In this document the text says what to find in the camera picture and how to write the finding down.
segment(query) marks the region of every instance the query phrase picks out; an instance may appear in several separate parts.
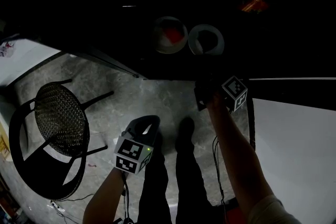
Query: chair backrest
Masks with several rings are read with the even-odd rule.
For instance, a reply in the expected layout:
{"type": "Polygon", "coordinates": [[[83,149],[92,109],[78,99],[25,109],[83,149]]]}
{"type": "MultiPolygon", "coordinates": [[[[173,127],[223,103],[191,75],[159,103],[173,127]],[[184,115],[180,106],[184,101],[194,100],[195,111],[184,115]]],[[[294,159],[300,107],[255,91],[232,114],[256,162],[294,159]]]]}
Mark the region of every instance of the chair backrest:
{"type": "MultiPolygon", "coordinates": [[[[81,163],[76,176],[64,184],[67,174],[76,158],[71,158],[69,163],[61,162],[47,152],[44,148],[56,137],[51,137],[26,160],[23,159],[20,147],[20,128],[25,117],[32,112],[30,100],[20,106],[13,114],[9,124],[9,146],[14,165],[24,182],[37,194],[51,200],[61,200],[72,195],[78,188],[84,174],[86,155],[88,150],[88,135],[83,136],[83,148],[81,151],[81,163]]],[[[89,133],[89,125],[86,124],[85,132],[89,133]]]]}

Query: white panel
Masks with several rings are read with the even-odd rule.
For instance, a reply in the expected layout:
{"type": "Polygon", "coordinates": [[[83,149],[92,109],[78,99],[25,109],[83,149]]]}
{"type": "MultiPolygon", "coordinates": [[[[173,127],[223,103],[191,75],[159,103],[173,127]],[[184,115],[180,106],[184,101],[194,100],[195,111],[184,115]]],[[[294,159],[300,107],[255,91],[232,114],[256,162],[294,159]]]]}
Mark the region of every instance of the white panel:
{"type": "Polygon", "coordinates": [[[254,99],[256,152],[267,182],[302,223],[336,218],[336,112],[254,99]]]}

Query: white wall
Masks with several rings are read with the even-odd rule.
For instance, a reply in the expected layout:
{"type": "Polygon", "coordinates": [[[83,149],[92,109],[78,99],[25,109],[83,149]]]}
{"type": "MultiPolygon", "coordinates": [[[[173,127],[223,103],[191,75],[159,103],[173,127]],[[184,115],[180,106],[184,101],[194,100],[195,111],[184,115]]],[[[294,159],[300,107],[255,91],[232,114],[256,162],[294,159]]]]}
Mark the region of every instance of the white wall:
{"type": "Polygon", "coordinates": [[[302,223],[336,218],[336,112],[254,99],[256,152],[266,180],[302,223]]]}
{"type": "Polygon", "coordinates": [[[0,86],[7,86],[30,68],[60,52],[57,49],[20,39],[11,57],[0,57],[0,86]]]}

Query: black pants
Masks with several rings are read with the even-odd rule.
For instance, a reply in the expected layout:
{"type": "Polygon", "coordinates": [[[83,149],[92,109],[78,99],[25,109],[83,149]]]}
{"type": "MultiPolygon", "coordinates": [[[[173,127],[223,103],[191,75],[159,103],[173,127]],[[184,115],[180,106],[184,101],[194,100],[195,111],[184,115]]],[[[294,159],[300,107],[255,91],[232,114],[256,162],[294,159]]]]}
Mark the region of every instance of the black pants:
{"type": "MultiPolygon", "coordinates": [[[[194,157],[194,145],[177,149],[176,177],[179,188],[176,223],[223,223],[223,211],[207,200],[200,167],[194,157]]],[[[139,204],[138,224],[172,223],[165,192],[168,184],[164,156],[154,152],[146,166],[139,204]]]]}

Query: mesh chair seat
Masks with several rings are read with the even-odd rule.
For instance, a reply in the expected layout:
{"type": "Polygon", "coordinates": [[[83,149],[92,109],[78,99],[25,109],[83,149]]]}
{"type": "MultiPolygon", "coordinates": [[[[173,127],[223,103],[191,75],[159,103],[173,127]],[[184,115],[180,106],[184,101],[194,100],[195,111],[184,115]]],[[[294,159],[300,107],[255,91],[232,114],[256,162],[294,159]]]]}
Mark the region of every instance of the mesh chair seat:
{"type": "Polygon", "coordinates": [[[88,124],[80,103],[72,92],[58,83],[48,83],[40,88],[35,98],[35,118],[43,138],[55,139],[50,146],[57,152],[74,157],[81,154],[83,136],[88,124]]]}

